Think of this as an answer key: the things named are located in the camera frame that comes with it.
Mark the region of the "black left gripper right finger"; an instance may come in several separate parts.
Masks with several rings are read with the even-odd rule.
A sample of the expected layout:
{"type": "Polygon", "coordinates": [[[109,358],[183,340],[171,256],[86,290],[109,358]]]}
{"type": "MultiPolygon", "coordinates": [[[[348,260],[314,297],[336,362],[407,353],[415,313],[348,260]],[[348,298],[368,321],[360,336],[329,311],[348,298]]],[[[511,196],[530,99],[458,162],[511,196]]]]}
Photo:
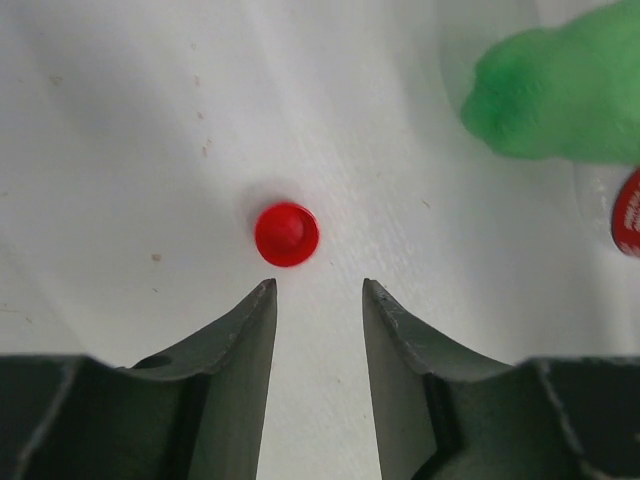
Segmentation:
{"type": "Polygon", "coordinates": [[[488,358],[407,311],[379,282],[363,327],[386,479],[635,479],[635,357],[488,358]]]}

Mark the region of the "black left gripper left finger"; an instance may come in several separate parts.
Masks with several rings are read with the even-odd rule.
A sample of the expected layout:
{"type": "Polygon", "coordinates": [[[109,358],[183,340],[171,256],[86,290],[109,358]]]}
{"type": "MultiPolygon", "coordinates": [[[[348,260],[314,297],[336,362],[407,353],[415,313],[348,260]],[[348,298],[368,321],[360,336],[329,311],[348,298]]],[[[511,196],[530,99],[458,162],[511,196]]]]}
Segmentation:
{"type": "Polygon", "coordinates": [[[252,479],[277,287],[130,368],[85,355],[1,359],[5,479],[252,479]]]}

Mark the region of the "red bottle cap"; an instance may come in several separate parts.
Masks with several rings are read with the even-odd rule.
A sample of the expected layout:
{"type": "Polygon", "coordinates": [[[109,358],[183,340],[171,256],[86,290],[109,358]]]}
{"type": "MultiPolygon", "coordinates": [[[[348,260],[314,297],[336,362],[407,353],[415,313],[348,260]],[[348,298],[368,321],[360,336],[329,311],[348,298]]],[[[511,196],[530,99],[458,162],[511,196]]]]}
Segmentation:
{"type": "Polygon", "coordinates": [[[266,262],[291,268],[314,255],[320,242],[320,228],[308,209],[283,201],[268,205],[258,215],[253,236],[255,246],[266,262]]]}

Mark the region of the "clear bottle with red label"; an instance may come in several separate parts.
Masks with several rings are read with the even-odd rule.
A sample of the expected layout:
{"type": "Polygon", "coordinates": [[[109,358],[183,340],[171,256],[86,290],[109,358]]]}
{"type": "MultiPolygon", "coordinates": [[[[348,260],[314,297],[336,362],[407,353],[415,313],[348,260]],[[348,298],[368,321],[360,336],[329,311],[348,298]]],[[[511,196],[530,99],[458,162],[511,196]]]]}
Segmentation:
{"type": "Polygon", "coordinates": [[[611,235],[625,255],[638,258],[640,249],[640,173],[636,169],[623,183],[613,205],[611,235]]]}

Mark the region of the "green plastic bottle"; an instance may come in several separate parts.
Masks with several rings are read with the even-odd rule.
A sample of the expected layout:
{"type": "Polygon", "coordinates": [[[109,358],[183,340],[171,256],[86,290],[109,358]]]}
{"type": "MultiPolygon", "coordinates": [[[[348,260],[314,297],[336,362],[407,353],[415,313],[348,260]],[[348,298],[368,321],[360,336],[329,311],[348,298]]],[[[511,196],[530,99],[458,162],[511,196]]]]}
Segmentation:
{"type": "Polygon", "coordinates": [[[474,67],[460,119],[505,157],[638,164],[638,2],[494,44],[474,67]]]}

